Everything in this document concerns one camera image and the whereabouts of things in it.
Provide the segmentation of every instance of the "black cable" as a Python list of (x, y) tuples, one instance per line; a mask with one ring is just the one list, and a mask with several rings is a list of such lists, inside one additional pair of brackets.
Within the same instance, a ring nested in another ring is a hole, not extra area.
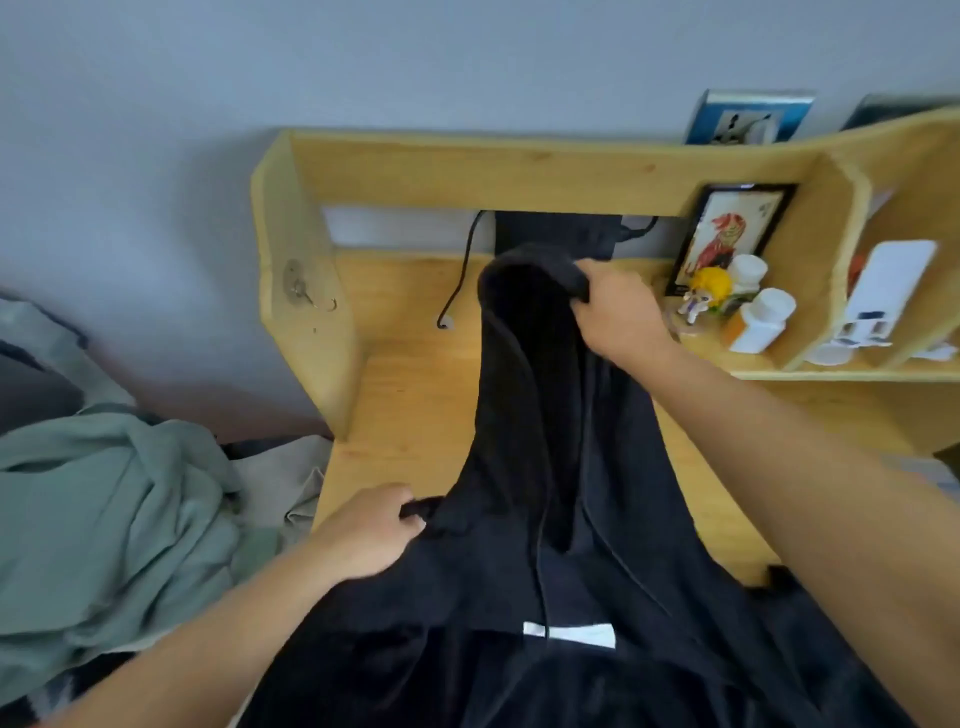
[(654, 215), (653, 217), (650, 218), (650, 222), (647, 223), (647, 227), (641, 228), (638, 231), (635, 231), (633, 228), (628, 228), (626, 225), (621, 225), (620, 226), (621, 237), (616, 242), (623, 243), (623, 242), (626, 242), (627, 240), (633, 240), (635, 237), (643, 237), (645, 234), (647, 234), (657, 225), (657, 221), (659, 219), (660, 219), (659, 215)]
[(457, 294), (460, 293), (460, 289), (463, 288), (464, 279), (467, 277), (467, 263), (469, 263), (470, 260), (470, 246), (473, 245), (473, 231), (477, 229), (477, 223), (480, 222), (480, 218), (483, 217), (484, 212), (486, 212), (485, 209), (477, 212), (476, 217), (473, 218), (473, 222), (470, 223), (470, 232), (467, 233), (467, 249), (464, 250), (464, 264), (460, 268), (460, 280), (457, 281), (457, 287), (453, 289), (453, 293), (450, 294), (450, 298), (448, 298), (444, 304), (444, 309), (440, 312), (440, 316), (437, 317), (437, 328), (446, 329), (446, 326), (442, 323), (444, 316), (453, 303), (453, 300), (457, 298)]

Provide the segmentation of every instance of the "electrical outlet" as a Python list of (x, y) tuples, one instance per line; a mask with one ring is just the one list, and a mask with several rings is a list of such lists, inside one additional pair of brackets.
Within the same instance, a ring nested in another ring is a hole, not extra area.
[(921, 111), (960, 106), (960, 96), (913, 96), (870, 93), (863, 97), (843, 125), (844, 130), (892, 121)]
[(809, 91), (707, 91), (693, 114), (687, 144), (786, 141), (813, 105)]

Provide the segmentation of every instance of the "green blanket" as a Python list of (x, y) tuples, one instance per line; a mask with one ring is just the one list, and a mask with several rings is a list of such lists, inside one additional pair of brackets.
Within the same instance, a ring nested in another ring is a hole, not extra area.
[(0, 705), (190, 619), (269, 558), (276, 540), (235, 563), (251, 556), (238, 490), (198, 425), (90, 414), (0, 437)]

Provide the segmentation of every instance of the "hand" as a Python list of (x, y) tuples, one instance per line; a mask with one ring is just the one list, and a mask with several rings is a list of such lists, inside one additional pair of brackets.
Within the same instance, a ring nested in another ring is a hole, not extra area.
[(591, 351), (629, 370), (644, 354), (672, 348), (657, 297), (637, 273), (589, 259), (577, 265), (590, 281), (590, 303), (570, 305)]
[(338, 582), (380, 573), (426, 526), (420, 516), (400, 517), (413, 497), (402, 483), (362, 490), (320, 524), (307, 547), (322, 553)]

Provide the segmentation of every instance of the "framed picture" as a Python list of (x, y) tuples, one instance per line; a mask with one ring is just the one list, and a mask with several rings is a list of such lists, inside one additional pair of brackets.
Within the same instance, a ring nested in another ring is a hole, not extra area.
[(705, 185), (666, 295), (686, 293), (701, 268), (726, 268), (734, 255), (760, 255), (796, 190), (796, 184)]

